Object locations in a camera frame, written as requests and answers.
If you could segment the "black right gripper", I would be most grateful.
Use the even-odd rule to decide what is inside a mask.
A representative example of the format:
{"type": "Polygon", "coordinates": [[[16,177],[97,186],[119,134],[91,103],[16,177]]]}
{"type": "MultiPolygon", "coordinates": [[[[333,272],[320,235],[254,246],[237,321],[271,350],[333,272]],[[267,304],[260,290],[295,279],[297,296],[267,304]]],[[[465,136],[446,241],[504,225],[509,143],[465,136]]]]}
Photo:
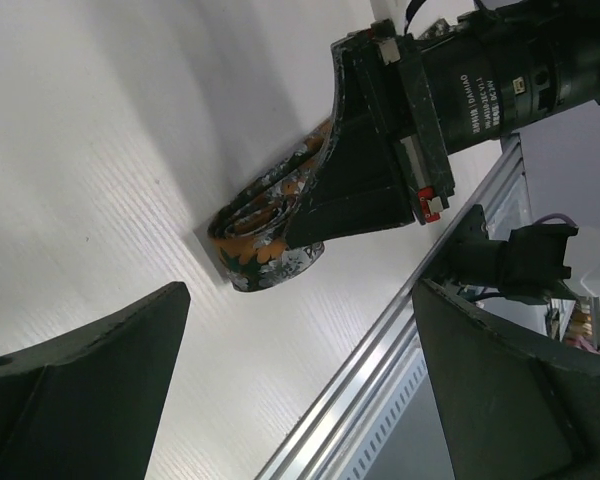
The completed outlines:
{"type": "Polygon", "coordinates": [[[384,19],[365,34],[331,48],[331,129],[285,229],[292,248],[436,222],[455,193],[425,67],[452,28],[439,20],[415,38],[384,19]]]}

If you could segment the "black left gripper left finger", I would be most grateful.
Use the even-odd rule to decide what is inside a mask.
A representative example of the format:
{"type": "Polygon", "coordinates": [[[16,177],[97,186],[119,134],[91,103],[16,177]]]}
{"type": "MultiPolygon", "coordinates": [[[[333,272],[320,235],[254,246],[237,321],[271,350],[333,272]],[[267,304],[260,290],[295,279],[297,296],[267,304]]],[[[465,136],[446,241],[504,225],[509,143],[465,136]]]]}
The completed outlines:
{"type": "Polygon", "coordinates": [[[190,306],[182,282],[0,356],[0,479],[142,479],[190,306]]]}

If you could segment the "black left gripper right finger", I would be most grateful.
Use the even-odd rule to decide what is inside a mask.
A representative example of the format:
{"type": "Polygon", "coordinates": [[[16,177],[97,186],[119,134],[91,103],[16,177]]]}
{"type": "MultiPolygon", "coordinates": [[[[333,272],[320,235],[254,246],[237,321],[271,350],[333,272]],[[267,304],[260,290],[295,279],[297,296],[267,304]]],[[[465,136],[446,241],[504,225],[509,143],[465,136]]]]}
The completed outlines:
{"type": "Polygon", "coordinates": [[[600,355],[431,280],[412,298],[456,478],[600,479],[600,355]]]}

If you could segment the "orange grey patterned tie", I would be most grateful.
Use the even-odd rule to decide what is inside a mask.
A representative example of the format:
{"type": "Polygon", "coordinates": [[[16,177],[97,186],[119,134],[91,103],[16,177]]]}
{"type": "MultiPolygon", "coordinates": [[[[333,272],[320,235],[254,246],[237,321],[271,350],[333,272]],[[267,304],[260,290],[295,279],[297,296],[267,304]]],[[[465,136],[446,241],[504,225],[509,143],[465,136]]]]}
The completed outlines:
{"type": "Polygon", "coordinates": [[[207,236],[236,291],[277,286],[300,275],[323,254],[322,242],[291,248],[284,233],[330,130],[331,122],[322,122],[210,222],[207,236]]]}

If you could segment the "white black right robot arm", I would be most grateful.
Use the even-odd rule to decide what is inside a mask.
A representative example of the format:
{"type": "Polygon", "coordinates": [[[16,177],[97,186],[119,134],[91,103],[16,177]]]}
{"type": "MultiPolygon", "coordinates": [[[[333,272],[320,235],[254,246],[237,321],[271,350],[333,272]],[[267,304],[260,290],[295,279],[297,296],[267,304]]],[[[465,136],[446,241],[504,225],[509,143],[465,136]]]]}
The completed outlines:
{"type": "Polygon", "coordinates": [[[452,154],[600,104],[600,1],[478,6],[428,39],[384,20],[331,53],[331,127],[285,229],[292,248],[435,222],[452,154]]]}

